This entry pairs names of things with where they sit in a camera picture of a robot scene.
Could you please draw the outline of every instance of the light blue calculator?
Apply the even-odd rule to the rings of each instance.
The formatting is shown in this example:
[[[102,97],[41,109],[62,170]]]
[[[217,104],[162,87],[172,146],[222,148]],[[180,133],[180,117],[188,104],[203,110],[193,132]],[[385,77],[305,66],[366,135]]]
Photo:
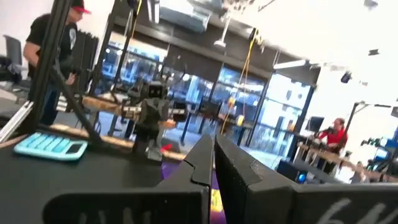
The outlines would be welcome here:
[[[34,133],[18,143],[14,152],[58,161],[75,161],[86,148],[86,141],[71,141],[56,135]]]

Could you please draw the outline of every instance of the rope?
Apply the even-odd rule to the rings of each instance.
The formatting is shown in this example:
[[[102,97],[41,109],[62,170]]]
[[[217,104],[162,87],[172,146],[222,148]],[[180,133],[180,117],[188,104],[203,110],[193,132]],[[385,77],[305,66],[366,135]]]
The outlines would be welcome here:
[[[140,8],[141,8],[141,3],[142,3],[142,1],[143,1],[143,0],[140,0],[139,3],[138,3],[137,15],[136,15],[136,16],[138,16],[138,14],[139,14],[139,10],[140,10]],[[136,31],[137,20],[138,20],[138,19],[136,18],[136,20],[134,21],[134,25],[133,25],[133,27],[132,27],[132,36],[131,36],[131,38],[134,37],[134,32]]]
[[[254,40],[255,40],[255,38],[253,38],[253,39],[250,41],[248,56],[246,57],[246,60],[245,60],[245,62],[244,62],[243,69],[242,69],[242,73],[241,73],[241,76],[240,76],[239,82],[238,82],[239,87],[240,87],[240,85],[241,85],[241,81],[242,81],[243,75],[245,74],[245,69],[246,69],[246,78],[245,78],[245,82],[248,80],[248,70],[249,70],[250,55],[251,55],[251,50],[252,50],[253,45],[254,45]],[[226,120],[228,119],[228,116],[229,116],[229,114],[231,113],[231,108],[232,108],[232,107],[233,107],[233,105],[231,105],[231,106],[228,107],[228,112],[227,112],[227,114],[226,114],[226,117],[225,117],[224,122],[223,122],[223,126],[222,126],[222,128],[221,128],[221,132],[220,132],[221,134],[224,133],[224,128],[225,128]]]

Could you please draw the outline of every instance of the yellow cable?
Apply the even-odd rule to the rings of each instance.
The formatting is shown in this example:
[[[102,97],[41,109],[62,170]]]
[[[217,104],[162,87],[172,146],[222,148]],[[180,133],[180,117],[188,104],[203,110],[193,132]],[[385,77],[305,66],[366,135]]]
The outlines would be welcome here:
[[[138,16],[138,14],[139,14],[139,10],[140,10],[140,8],[141,8],[141,3],[142,3],[142,1],[143,1],[143,0],[140,0],[139,3],[138,3],[137,16]],[[133,25],[133,27],[132,27],[132,35],[131,35],[131,38],[134,37],[134,31],[136,31],[136,24],[137,24],[137,18],[136,18],[136,20],[134,21],[134,25]]]
[[[253,39],[250,41],[248,56],[246,57],[246,61],[244,62],[243,69],[242,69],[242,73],[241,73],[241,76],[240,76],[240,78],[239,78],[239,83],[238,83],[239,86],[240,86],[240,84],[241,84],[241,80],[242,80],[243,74],[244,74],[244,72],[245,72],[245,69],[246,69],[246,71],[249,70],[249,61],[250,61],[251,50],[252,50],[253,45],[254,45],[254,39],[255,39],[255,38],[253,38]],[[228,119],[228,116],[229,116],[229,114],[231,113],[231,108],[232,108],[232,107],[233,107],[233,105],[231,105],[231,106],[228,107],[228,112],[227,112],[227,114],[226,114],[226,116],[225,116],[225,118],[224,118],[224,122],[223,122],[223,126],[222,126],[222,128],[221,128],[220,134],[223,134],[223,133],[224,133],[224,128],[225,128],[226,120]]]

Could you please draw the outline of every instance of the baseball cap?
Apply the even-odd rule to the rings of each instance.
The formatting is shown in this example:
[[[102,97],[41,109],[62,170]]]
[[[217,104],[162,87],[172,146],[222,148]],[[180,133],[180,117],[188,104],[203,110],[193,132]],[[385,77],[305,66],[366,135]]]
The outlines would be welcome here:
[[[85,2],[84,0],[72,0],[71,6],[74,10],[82,13],[90,14],[91,12],[85,9]]]

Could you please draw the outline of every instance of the hanging cable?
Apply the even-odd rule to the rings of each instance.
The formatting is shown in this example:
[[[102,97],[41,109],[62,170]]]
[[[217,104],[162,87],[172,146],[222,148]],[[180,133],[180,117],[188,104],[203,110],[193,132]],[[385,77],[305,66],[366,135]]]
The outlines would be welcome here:
[[[250,62],[251,50],[252,50],[252,48],[253,48],[254,41],[255,41],[255,38],[252,38],[251,41],[250,41],[249,52],[248,52],[248,55],[247,55],[247,57],[246,57],[246,60],[245,60],[245,62],[244,62],[244,65],[243,65],[242,73],[241,73],[241,76],[240,76],[239,82],[238,82],[238,87],[240,87],[240,84],[241,84],[243,75],[245,74],[245,71],[246,71],[246,81],[247,81],[247,75],[248,75],[248,70],[249,70],[249,62]],[[223,126],[222,126],[222,128],[221,128],[220,134],[223,134],[223,133],[224,133],[224,128],[225,128],[226,120],[228,119],[228,116],[229,116],[229,114],[231,113],[231,108],[234,106],[234,102],[235,102],[235,99],[236,99],[236,96],[237,96],[237,95],[238,95],[238,91],[235,93],[235,96],[234,96],[234,98],[233,98],[233,104],[231,103],[231,105],[229,105],[230,100],[228,100],[228,104],[227,104],[227,105],[228,105],[228,112],[227,112],[227,114],[226,114],[226,116],[225,116],[225,118],[224,118],[224,122],[223,122]]]

